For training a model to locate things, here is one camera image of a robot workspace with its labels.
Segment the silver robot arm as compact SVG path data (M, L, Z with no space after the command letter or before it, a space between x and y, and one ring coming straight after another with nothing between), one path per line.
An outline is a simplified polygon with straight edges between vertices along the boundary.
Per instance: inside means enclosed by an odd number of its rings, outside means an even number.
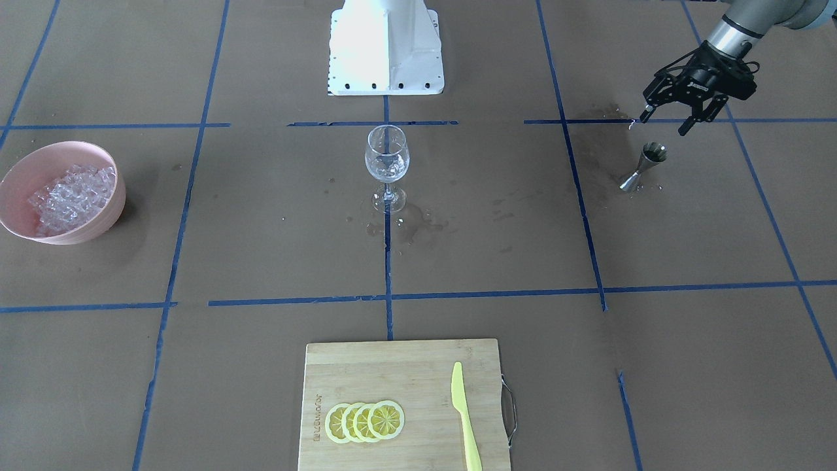
M759 63L745 57L774 26L814 29L835 16L834 1L729 1L715 29L693 51L655 72L643 90L648 122L662 105L691 108L679 126L685 136L696 123L713 122L730 98L745 101L757 90Z

